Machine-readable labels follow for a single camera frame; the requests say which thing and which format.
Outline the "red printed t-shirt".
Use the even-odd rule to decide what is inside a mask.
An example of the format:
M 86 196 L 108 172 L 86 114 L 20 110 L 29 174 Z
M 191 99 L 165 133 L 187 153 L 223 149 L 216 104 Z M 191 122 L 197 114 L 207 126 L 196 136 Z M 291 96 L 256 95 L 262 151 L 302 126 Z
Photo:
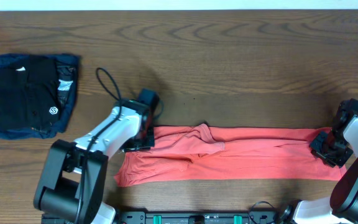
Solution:
M 315 158 L 320 129 L 159 126 L 155 146 L 129 152 L 115 175 L 120 187 L 147 182 L 226 179 L 338 181 L 346 168 Z

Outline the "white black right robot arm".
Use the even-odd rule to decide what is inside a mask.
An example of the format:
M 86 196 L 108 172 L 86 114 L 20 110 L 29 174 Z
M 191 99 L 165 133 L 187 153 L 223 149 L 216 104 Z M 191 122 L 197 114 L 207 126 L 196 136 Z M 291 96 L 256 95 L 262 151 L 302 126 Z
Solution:
M 301 200 L 288 208 L 283 223 L 358 223 L 358 100 L 339 105 L 330 132 L 319 133 L 311 142 L 312 155 L 330 167 L 344 167 L 351 156 L 356 159 L 340 178 L 330 197 Z

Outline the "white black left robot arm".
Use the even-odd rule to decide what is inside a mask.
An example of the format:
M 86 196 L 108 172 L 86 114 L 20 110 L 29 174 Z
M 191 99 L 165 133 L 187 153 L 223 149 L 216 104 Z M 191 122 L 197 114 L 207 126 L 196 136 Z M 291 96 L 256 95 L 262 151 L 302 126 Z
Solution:
M 48 152 L 33 205 L 70 223 L 111 223 L 104 205 L 108 160 L 120 149 L 147 147 L 158 100 L 123 100 L 109 116 L 73 142 L 57 140 Z

